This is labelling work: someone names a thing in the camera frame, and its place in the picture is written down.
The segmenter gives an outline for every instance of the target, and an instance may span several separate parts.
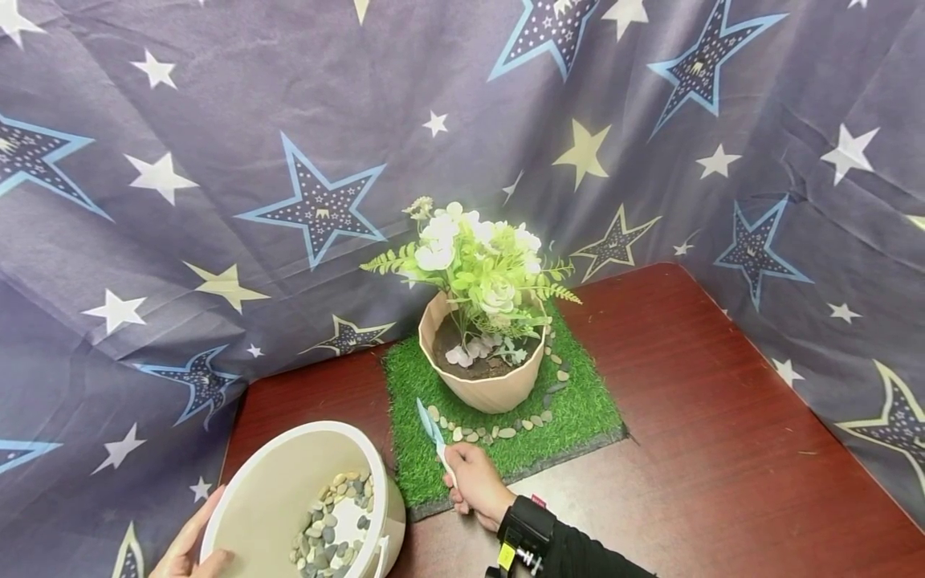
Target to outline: right hand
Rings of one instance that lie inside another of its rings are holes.
[[[463,515],[474,511],[486,530],[497,532],[516,495],[501,482],[495,464],[483,449],[466,443],[447,446],[444,457],[456,473],[456,487],[448,473],[443,476],[453,508]]]

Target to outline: green artificial grass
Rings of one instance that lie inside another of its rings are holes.
[[[556,336],[552,352],[571,363],[568,387],[552,394],[549,406],[552,422],[531,431],[521,430],[511,439],[497,439],[491,446],[478,443],[498,466],[507,484],[626,436],[623,420],[594,361],[558,311],[552,311],[552,320]],[[469,407],[450,391],[430,366],[418,346],[417,336],[391,347],[383,364],[391,398],[397,481],[413,521],[450,508],[447,488],[441,479],[443,466],[435,461],[434,445],[421,426],[416,398],[420,397],[425,407],[437,406],[448,421],[473,429],[485,427],[491,432],[494,425],[511,427],[518,419],[540,415],[543,397],[550,386],[558,383],[559,370],[549,356],[544,356],[530,397],[511,412],[489,415]],[[452,444],[452,432],[440,431],[447,445]]]

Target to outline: beige flower pot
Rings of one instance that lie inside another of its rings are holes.
[[[443,382],[467,405],[485,413],[509,412],[526,400],[533,390],[546,347],[545,333],[530,359],[509,374],[486,379],[462,379],[448,374],[434,363],[434,338],[440,324],[443,323],[443,318],[453,309],[455,307],[452,303],[447,303],[447,296],[442,292],[427,304],[421,324],[417,327],[424,355]]]

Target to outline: left hand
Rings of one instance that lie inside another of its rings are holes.
[[[212,517],[212,512],[216,510],[224,492],[225,487],[219,486],[199,511],[183,525],[149,578],[218,578],[221,575],[234,558],[231,552],[216,550],[202,565],[196,560],[199,559],[198,546],[205,525]]]

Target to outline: gray pebble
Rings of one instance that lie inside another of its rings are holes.
[[[327,558],[325,558],[325,553],[322,552],[322,551],[317,551],[317,552],[315,552],[315,554],[314,554],[314,560],[312,560],[312,564],[313,564],[318,570],[324,570],[325,568],[327,568],[328,566],[330,566],[330,563],[328,563]]]

